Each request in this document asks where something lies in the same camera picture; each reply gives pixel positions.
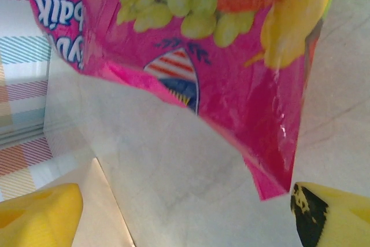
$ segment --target yellow banana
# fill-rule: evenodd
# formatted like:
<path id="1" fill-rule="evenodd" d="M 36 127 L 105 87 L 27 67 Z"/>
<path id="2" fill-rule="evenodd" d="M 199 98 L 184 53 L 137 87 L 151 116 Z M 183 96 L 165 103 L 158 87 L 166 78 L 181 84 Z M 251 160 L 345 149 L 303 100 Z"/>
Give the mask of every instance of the yellow banana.
<path id="1" fill-rule="evenodd" d="M 329 0 L 281 0 L 271 7 L 261 31 L 263 51 L 245 63 L 264 59 L 268 68 L 289 66 L 305 52 L 305 39 L 325 12 Z"/>
<path id="2" fill-rule="evenodd" d="M 370 198 L 298 182 L 290 206 L 304 247 L 370 246 Z"/>

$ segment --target plastic packaging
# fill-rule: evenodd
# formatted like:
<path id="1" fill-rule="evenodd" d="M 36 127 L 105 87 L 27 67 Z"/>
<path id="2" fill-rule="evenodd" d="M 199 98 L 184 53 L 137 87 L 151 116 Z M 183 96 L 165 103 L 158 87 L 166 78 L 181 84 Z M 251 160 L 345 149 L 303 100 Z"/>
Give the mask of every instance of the plastic packaging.
<path id="1" fill-rule="evenodd" d="M 262 200 L 289 192 L 304 90 L 330 0 L 30 3 L 76 71 L 190 108 L 240 150 Z"/>

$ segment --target striped cloth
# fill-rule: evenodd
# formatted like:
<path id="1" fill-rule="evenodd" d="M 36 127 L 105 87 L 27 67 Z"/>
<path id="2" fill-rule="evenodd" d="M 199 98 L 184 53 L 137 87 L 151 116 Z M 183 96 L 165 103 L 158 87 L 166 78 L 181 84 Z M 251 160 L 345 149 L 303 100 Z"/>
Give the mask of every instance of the striped cloth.
<path id="1" fill-rule="evenodd" d="M 0 201 L 28 194 L 39 188 L 37 178 L 40 176 L 40 167 L 36 166 L 51 158 L 51 151 L 44 137 L 0 150 Z M 52 178 L 48 178 L 43 183 L 51 181 Z"/>
<path id="2" fill-rule="evenodd" d="M 51 47 L 28 0 L 0 0 L 0 144 L 42 131 Z"/>
<path id="3" fill-rule="evenodd" d="M 43 124 L 50 52 L 41 36 L 0 37 L 0 135 Z"/>

